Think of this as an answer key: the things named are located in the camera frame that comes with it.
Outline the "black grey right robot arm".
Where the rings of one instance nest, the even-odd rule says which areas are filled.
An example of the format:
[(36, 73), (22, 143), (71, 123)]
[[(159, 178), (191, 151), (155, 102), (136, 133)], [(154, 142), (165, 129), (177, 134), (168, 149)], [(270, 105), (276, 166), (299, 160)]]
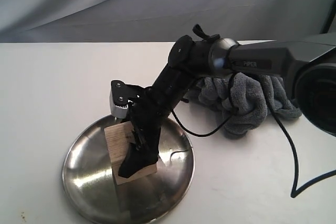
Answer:
[(335, 134), (335, 35), (241, 45), (220, 35), (185, 35), (173, 45), (155, 82), (129, 105), (135, 143), (130, 144), (118, 174), (128, 178), (158, 161), (161, 125), (201, 77), (241, 72), (279, 76), (287, 97), (305, 117)]

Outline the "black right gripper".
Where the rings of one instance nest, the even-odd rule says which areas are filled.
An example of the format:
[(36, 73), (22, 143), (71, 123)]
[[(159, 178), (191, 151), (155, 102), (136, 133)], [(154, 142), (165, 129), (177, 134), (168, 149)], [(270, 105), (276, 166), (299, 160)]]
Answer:
[(190, 36), (179, 38), (155, 82), (131, 100), (129, 114), (134, 127), (134, 141), (129, 143), (118, 170), (120, 177), (130, 178), (141, 169), (157, 163), (162, 122), (195, 81), (183, 66), (193, 45)]

